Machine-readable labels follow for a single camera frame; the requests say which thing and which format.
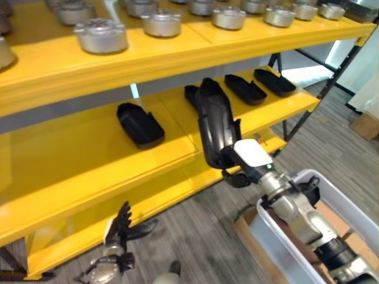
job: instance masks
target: black plastic tray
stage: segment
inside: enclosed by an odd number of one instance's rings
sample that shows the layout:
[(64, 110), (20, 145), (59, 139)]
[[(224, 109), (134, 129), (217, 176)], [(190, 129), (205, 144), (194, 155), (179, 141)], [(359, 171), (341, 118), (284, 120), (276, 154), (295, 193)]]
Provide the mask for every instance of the black plastic tray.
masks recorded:
[(282, 98), (288, 97), (296, 90), (296, 86), (285, 77), (273, 74), (270, 71), (256, 69), (254, 77), (269, 88), (274, 94)]
[(117, 108), (117, 117), (126, 134), (141, 149), (152, 148), (163, 141), (165, 132), (151, 112), (129, 102)]
[(233, 121), (229, 99), (220, 85), (205, 78), (195, 94), (195, 106), (207, 163), (216, 169), (234, 166), (221, 150), (241, 139), (240, 120)]
[(235, 75), (225, 75), (225, 84), (246, 104), (259, 105), (263, 103), (267, 94), (254, 81), (248, 83), (244, 78)]

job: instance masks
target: metal shelf frame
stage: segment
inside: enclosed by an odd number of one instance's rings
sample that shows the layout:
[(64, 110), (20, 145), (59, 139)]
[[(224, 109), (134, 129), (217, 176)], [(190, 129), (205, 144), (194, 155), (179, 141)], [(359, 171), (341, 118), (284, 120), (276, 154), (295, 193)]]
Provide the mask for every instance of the metal shelf frame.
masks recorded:
[[(377, 18), (374, 23), (378, 24), (378, 22), (379, 22), (379, 20)], [(341, 75), (344, 73), (344, 71), (346, 70), (346, 68), (350, 65), (350, 63), (353, 61), (353, 59), (355, 58), (355, 56), (359, 53), (359, 51), (362, 49), (363, 45), (366, 43), (366, 41), (369, 38), (370, 37), (367, 37), (367, 38), (358, 38), (357, 41), (355, 42), (355, 45), (353, 46), (353, 48), (351, 48), (351, 50), (348, 53), (348, 55), (345, 57), (345, 59), (342, 61), (342, 63), (337, 68), (334, 68), (333, 66), (331, 66), (329, 64), (326, 64), (325, 62), (323, 62), (323, 61), (315, 58), (311, 54), (308, 54), (308, 53), (306, 53), (305, 51), (303, 51), (301, 49), (295, 49), (295, 51), (297, 51), (301, 55), (307, 57), (308, 59), (311, 59), (312, 61), (316, 62), (317, 64), (322, 65), (325, 68), (327, 68), (327, 69), (329, 69), (330, 71), (333, 72), (333, 76), (326, 81), (325, 86), (323, 87), (323, 89), (316, 96), (317, 99), (320, 100), (320, 103), (328, 95), (329, 91), (334, 86), (336, 86), (337, 88), (340, 88), (340, 86), (337, 84), (338, 79), (341, 77)], [(270, 57), (270, 59), (269, 59), (268, 66), (274, 67), (275, 63), (277, 64), (278, 72), (281, 74), (282, 73), (281, 53), (274, 53), (274, 54), (272, 54), (271, 57)], [(289, 142), (295, 136), (296, 132), (299, 131), (299, 129), (301, 128), (301, 126), (303, 126), (303, 124), (307, 121), (307, 119), (310, 117), (311, 113), (312, 112), (305, 111), (304, 114), (299, 119), (299, 121), (297, 121), (297, 123), (295, 124), (295, 126), (289, 132), (288, 132), (287, 120), (284, 120), (282, 122), (283, 140), (286, 141), (286, 142)], [(277, 150), (273, 154), (273, 156), (276, 157), (277, 155), (280, 154), (280, 152), (282, 150), (283, 149)]]

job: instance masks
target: shelf board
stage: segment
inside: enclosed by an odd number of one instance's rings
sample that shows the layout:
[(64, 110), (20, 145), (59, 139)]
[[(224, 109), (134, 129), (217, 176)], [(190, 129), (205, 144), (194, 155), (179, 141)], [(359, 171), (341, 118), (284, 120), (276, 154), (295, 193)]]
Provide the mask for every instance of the shelf board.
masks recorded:
[[(100, 17), (109, 18), (101, 0), (91, 2)], [(117, 6), (130, 47), (124, 53), (96, 56), (80, 49), (72, 27), (60, 25), (42, 1), (16, 5), (11, 17), (14, 32), (7, 41), (18, 62), (1, 72), (0, 117), (131, 83), (334, 40), (368, 37), (375, 28), (347, 18), (329, 21), (320, 17), (312, 22), (295, 20), (290, 28), (275, 28), (264, 24), (261, 16), (248, 16), (242, 30), (225, 31), (213, 27), (210, 18), (190, 15), (185, 5), (161, 0), (160, 6), (183, 14), (181, 35), (149, 37), (140, 20), (128, 17)]]
[[(262, 67), (266, 70), (275, 72), (270, 67)], [(243, 77), (250, 82), (253, 78), (254, 70), (248, 70), (235, 75)], [(246, 138), (247, 135), (257, 133), (262, 129), (270, 127), (286, 118), (289, 118), (302, 111), (312, 111), (319, 103), (313, 95), (297, 87), (295, 93), (288, 98), (280, 98), (274, 95), (263, 84), (254, 79), (254, 82), (267, 93), (267, 98), (263, 104), (250, 106), (238, 98), (224, 83), (224, 77), (216, 78), (232, 105), (234, 118), (241, 119), (241, 132)], [(176, 119), (189, 139), (201, 150), (201, 137), (198, 131), (198, 115), (196, 110), (184, 97), (184, 88), (171, 89), (158, 93), (157, 96), (167, 107), (171, 115)]]
[(134, 103), (163, 127), (162, 144), (138, 149), (116, 117), (118, 104), (0, 135), (0, 246), (194, 158), (194, 145), (156, 96)]
[[(260, 133), (266, 151), (285, 142), (267, 129)], [(35, 279), (58, 264), (101, 243), (104, 230), (125, 201), (131, 204), (132, 224), (137, 224), (219, 181), (221, 171), (211, 169), (203, 156), (65, 220), (56, 221), (26, 238), (28, 279)]]

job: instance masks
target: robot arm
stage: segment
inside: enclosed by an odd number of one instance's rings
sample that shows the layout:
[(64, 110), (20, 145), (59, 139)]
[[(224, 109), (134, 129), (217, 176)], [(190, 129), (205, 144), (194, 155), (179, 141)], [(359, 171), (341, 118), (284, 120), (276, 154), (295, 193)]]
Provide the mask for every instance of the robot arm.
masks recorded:
[[(233, 121), (230, 102), (217, 82), (206, 78), (199, 88), (186, 88), (189, 101), (191, 96), (195, 97), (192, 105), (199, 114), (205, 159), (211, 167), (221, 169), (224, 179), (236, 188), (259, 185), (268, 205), (314, 250), (337, 283), (369, 283), (363, 279), (379, 283), (374, 269), (338, 236), (297, 185), (275, 171), (270, 155), (259, 143), (241, 139), (240, 121)], [(243, 173), (227, 172), (237, 165)]]
[(379, 283), (375, 270), (338, 236), (333, 225), (287, 176), (275, 171), (270, 155), (256, 140), (239, 140), (221, 153), (241, 166), (245, 180), (259, 185), (270, 207), (294, 235), (314, 250), (336, 283), (365, 283), (354, 282), (362, 278)]

